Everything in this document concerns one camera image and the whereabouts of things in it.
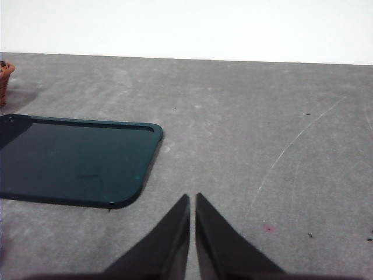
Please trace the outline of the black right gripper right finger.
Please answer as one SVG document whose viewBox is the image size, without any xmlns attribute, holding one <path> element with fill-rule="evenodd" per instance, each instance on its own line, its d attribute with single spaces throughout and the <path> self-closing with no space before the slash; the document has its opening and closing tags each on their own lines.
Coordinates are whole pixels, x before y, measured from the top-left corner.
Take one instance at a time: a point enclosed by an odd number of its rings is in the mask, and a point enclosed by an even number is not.
<svg viewBox="0 0 373 280">
<path fill-rule="evenodd" d="M 202 279 L 282 279 L 286 272 L 250 244 L 199 193 L 195 239 Z"/>
</svg>

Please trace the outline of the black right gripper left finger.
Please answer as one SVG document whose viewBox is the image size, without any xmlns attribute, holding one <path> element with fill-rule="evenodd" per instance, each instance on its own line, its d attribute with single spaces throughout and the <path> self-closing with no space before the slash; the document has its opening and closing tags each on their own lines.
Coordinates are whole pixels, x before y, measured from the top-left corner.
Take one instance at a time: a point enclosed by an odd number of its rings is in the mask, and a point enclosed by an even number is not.
<svg viewBox="0 0 373 280">
<path fill-rule="evenodd" d="M 184 279 L 190 240 L 190 198 L 184 194 L 154 229 L 104 272 L 107 279 Z"/>
</svg>

